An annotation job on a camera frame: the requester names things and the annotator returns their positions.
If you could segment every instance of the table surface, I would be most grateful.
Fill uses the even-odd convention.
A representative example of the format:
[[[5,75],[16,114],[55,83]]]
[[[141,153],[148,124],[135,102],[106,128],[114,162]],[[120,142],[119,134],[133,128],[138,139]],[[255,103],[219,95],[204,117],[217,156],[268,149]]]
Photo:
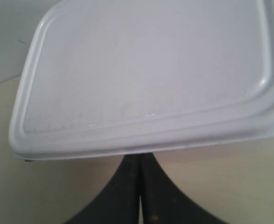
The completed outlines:
[[[0,223],[63,223],[101,191],[122,156],[14,158],[7,131],[18,83],[17,77],[0,84]],[[274,139],[155,156],[174,183],[215,216],[230,224],[274,224]]]

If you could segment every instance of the floor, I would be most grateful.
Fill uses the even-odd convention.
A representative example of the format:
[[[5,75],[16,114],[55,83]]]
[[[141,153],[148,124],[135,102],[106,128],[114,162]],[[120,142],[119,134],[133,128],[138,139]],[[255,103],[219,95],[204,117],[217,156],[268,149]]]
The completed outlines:
[[[24,162],[7,130],[19,78],[0,84],[0,224],[61,224],[88,204],[122,156]],[[191,199],[230,224],[274,224],[274,139],[155,153]]]

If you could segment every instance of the plastic lid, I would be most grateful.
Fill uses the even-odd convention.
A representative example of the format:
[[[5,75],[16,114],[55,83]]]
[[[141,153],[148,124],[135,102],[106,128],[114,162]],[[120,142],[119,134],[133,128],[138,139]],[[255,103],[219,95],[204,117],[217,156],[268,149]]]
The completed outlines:
[[[9,139],[26,159],[274,136],[274,1],[72,0],[34,35]]]

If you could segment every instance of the white plastic lid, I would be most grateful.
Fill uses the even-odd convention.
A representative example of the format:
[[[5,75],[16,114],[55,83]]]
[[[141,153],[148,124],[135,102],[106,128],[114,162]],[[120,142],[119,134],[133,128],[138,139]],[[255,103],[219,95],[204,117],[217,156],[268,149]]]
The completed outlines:
[[[274,1],[67,0],[34,35],[9,140],[33,160],[274,136]]]

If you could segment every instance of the container lid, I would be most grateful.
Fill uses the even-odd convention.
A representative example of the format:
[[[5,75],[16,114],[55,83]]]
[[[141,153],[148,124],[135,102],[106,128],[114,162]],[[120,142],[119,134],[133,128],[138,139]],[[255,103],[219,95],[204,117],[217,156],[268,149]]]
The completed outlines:
[[[274,1],[66,0],[40,22],[9,140],[63,159],[274,136]]]

